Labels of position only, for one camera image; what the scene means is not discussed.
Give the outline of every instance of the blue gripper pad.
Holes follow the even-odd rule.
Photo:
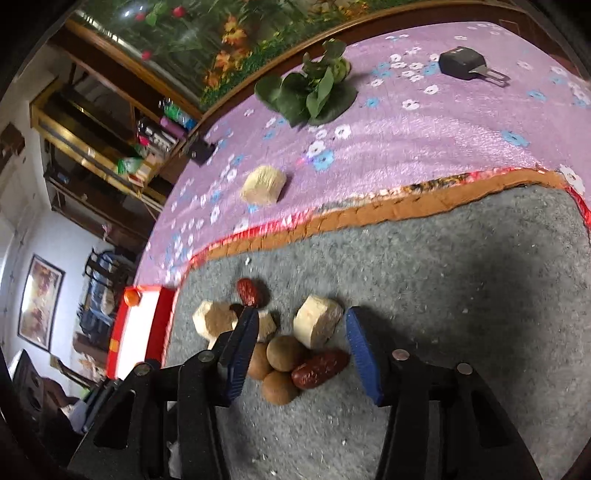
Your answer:
[[[384,384],[389,374],[389,352],[381,350],[376,339],[367,329],[370,313],[363,307],[351,307],[345,314],[347,340],[355,359],[357,373],[365,394],[377,406],[384,401]]]
[[[229,403],[242,393],[258,329],[258,311],[245,308],[218,361],[218,372],[225,376],[223,395]]]

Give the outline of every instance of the red and white box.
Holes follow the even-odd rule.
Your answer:
[[[125,292],[128,290],[137,291],[140,299],[134,307],[124,300],[119,305],[107,355],[107,377],[111,379],[124,379],[148,359],[164,365],[173,322],[175,290],[162,286],[132,286]]]

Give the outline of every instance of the gray carpet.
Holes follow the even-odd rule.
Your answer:
[[[474,365],[544,479],[559,479],[591,436],[590,266],[568,194],[513,189],[427,219],[209,262],[178,298],[168,364],[206,348],[191,315],[204,299],[237,301],[242,276],[266,282],[285,333],[310,293],[366,305],[421,358]],[[347,348],[343,322],[330,344]],[[285,407],[264,402],[247,379],[218,418],[233,478],[366,480],[375,475],[388,409],[364,396],[350,366]]]

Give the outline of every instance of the metal screw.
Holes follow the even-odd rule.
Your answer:
[[[464,363],[458,364],[456,368],[462,375],[470,375],[474,371],[470,365]]]
[[[197,358],[199,358],[200,362],[207,364],[215,358],[215,355],[211,350],[204,350],[203,352],[199,352]]]
[[[143,377],[144,375],[148,375],[151,370],[152,367],[148,364],[139,364],[135,366],[134,374],[136,374],[138,377]]]
[[[395,351],[392,352],[392,356],[395,360],[398,360],[399,362],[404,362],[405,360],[408,360],[410,358],[410,353],[408,353],[403,348],[397,348]]]

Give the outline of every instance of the dried red date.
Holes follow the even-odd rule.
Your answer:
[[[262,307],[261,293],[250,278],[241,278],[236,282],[236,289],[242,303],[247,307]]]
[[[294,385],[301,390],[318,387],[343,371],[349,363],[349,354],[334,349],[319,353],[291,373]]]

